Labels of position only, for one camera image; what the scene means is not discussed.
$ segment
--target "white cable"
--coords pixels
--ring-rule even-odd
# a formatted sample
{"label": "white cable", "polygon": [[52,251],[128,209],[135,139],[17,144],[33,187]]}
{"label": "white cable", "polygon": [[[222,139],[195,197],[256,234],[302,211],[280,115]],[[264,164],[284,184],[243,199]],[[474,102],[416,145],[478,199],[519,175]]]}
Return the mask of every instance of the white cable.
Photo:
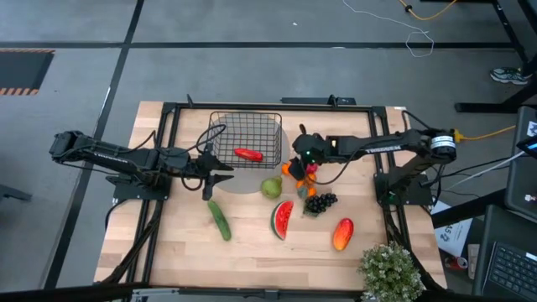
{"label": "white cable", "polygon": [[[404,44],[406,45],[406,48],[408,48],[410,50],[410,54],[415,58],[423,58],[425,56],[433,54],[433,49],[435,48],[435,41],[433,39],[431,39],[427,35],[429,33],[429,31],[424,31],[423,29],[417,28],[417,27],[412,26],[412,25],[408,25],[408,24],[403,23],[401,21],[393,20],[391,18],[380,17],[380,16],[377,16],[374,13],[370,13],[370,12],[366,12],[366,11],[357,11],[356,9],[352,8],[352,6],[350,6],[345,0],[342,0],[342,1],[343,1],[343,4],[345,4],[348,8],[350,8],[354,13],[365,13],[365,14],[368,14],[369,16],[373,16],[375,18],[379,18],[379,19],[382,19],[382,20],[388,20],[388,21],[391,21],[391,22],[394,22],[394,23],[397,23],[397,24],[404,25],[404,26],[408,27],[409,29],[419,30],[417,32],[410,33],[409,36],[406,38],[406,41],[404,42]],[[412,51],[412,49],[409,46],[410,37],[413,34],[423,34],[431,42],[429,54],[425,54],[425,55],[415,55],[414,54],[414,51]]]}
{"label": "white cable", "polygon": [[475,173],[474,175],[471,175],[471,176],[466,177],[464,180],[461,180],[461,181],[455,183],[454,185],[452,185],[451,187],[447,188],[446,190],[449,190],[449,189],[451,189],[451,188],[453,188],[453,187],[455,187],[455,186],[457,186],[457,185],[460,185],[460,184],[462,184],[463,182],[465,182],[465,181],[467,181],[467,180],[471,180],[472,178],[476,178],[476,177],[478,177],[479,175],[483,175],[483,174],[485,174],[485,173],[487,173],[487,172],[489,172],[489,171],[492,171],[492,170],[496,169],[497,167],[499,167],[499,166],[501,166],[501,165],[504,165],[504,164],[510,162],[510,161],[513,160],[513,159],[516,159],[517,157],[519,157],[520,155],[523,155],[523,154],[525,154],[524,151],[522,151],[522,152],[520,152],[520,153],[518,153],[518,154],[515,154],[515,155],[513,155],[512,157],[510,157],[510,158],[508,158],[508,159],[505,159],[503,162],[501,162],[501,163],[499,163],[499,164],[497,164],[497,165],[495,165],[495,166],[493,166],[493,167],[490,167],[490,168],[485,169],[485,170],[483,170],[483,171],[481,171],[481,172],[479,172],[479,173]]}

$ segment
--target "red chili pepper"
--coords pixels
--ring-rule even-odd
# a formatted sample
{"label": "red chili pepper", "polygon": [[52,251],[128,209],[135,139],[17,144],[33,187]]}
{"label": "red chili pepper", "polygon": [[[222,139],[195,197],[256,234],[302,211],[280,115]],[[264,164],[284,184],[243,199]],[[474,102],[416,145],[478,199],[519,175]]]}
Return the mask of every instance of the red chili pepper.
{"label": "red chili pepper", "polygon": [[236,148],[235,154],[236,156],[241,157],[243,159],[248,159],[248,160],[257,161],[257,162],[263,161],[263,154],[258,151],[253,151],[253,150],[246,149],[246,148]]}

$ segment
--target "gray floor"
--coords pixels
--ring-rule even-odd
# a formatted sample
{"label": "gray floor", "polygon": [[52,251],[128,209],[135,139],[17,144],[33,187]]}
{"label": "gray floor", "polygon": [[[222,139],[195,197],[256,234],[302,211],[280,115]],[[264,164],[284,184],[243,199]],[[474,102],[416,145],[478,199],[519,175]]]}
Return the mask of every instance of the gray floor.
{"label": "gray floor", "polygon": [[[420,22],[395,0],[348,2],[429,30],[436,42],[508,41],[489,4],[456,4],[442,17]],[[0,42],[123,41],[135,3],[0,0]],[[413,4],[420,15],[445,5]],[[502,5],[532,55],[535,35],[518,5]],[[408,33],[399,25],[352,13],[338,0],[153,0],[144,4],[134,41],[401,42]],[[0,96],[0,183],[34,195],[29,203],[0,203],[0,291],[42,284],[78,175],[53,164],[47,151],[54,133],[92,133],[118,54],[119,49],[58,50],[37,96]],[[515,116],[457,114],[453,104],[500,102],[512,95],[518,87],[490,81],[487,71],[518,64],[513,51],[497,49],[436,49],[421,59],[406,49],[131,49],[103,139],[126,144],[140,101],[179,102],[186,93],[195,102],[354,96],[363,105],[406,106],[436,127],[475,136],[513,125]],[[448,170],[507,156],[512,139],[513,133],[506,133],[462,143]],[[457,191],[484,195],[504,186],[506,177],[505,170],[490,173]],[[91,176],[59,286],[91,283],[112,192],[103,175]],[[453,205],[469,199],[442,196]],[[456,291],[469,289],[449,275],[448,284]]]}

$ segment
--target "black wire basket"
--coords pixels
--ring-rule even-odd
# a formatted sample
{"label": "black wire basket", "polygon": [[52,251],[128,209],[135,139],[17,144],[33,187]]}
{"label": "black wire basket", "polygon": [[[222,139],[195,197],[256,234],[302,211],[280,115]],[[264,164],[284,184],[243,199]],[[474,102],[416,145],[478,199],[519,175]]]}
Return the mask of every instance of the black wire basket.
{"label": "black wire basket", "polygon": [[[278,113],[213,112],[209,128],[224,124],[226,129],[212,140],[211,153],[233,168],[274,169],[282,159],[282,116]],[[221,131],[214,128],[207,137]],[[263,161],[243,159],[236,148],[246,148],[263,154]]]}

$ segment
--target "wooden table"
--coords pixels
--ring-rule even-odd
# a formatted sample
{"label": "wooden table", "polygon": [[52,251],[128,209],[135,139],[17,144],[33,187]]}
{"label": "wooden table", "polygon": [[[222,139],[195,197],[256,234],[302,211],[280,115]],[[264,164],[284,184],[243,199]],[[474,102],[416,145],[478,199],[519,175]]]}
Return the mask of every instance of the wooden table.
{"label": "wooden table", "polygon": [[[162,106],[163,102],[140,103],[129,147],[138,145],[158,128]],[[387,107],[392,132],[404,130],[400,110]],[[187,148],[195,144],[207,128],[211,112],[181,109],[175,146]],[[323,137],[370,136],[366,114],[307,111],[281,111],[279,114],[289,138],[288,145],[300,134],[300,123],[306,125],[309,133],[318,132]],[[397,165],[405,164],[413,156],[410,152],[395,153]],[[388,167],[386,158],[383,165]],[[320,167],[317,178],[329,180],[340,169],[339,164],[325,164]],[[269,218],[277,201],[264,198],[260,192],[239,195],[215,188],[213,199],[226,214],[232,229],[232,240],[224,242],[201,199],[201,191],[188,191],[179,180],[174,180],[170,198],[164,203],[150,283],[243,289],[362,290],[363,276],[357,273],[362,251],[386,243],[383,216],[373,188],[374,172],[373,156],[364,156],[352,162],[344,177],[329,188],[319,188],[331,190],[339,202],[317,218],[302,216],[303,201],[296,195],[295,181],[284,177],[279,201],[295,202],[285,241],[279,240],[269,227]],[[131,247],[140,205],[140,200],[130,200],[112,213],[96,269],[96,281],[111,273]],[[435,281],[445,287],[446,279],[429,215],[418,206],[405,206],[404,209],[414,253]],[[348,247],[338,252],[331,245],[331,234],[344,217],[354,221],[355,231]],[[142,251],[136,280],[141,279],[144,259],[145,251]]]}

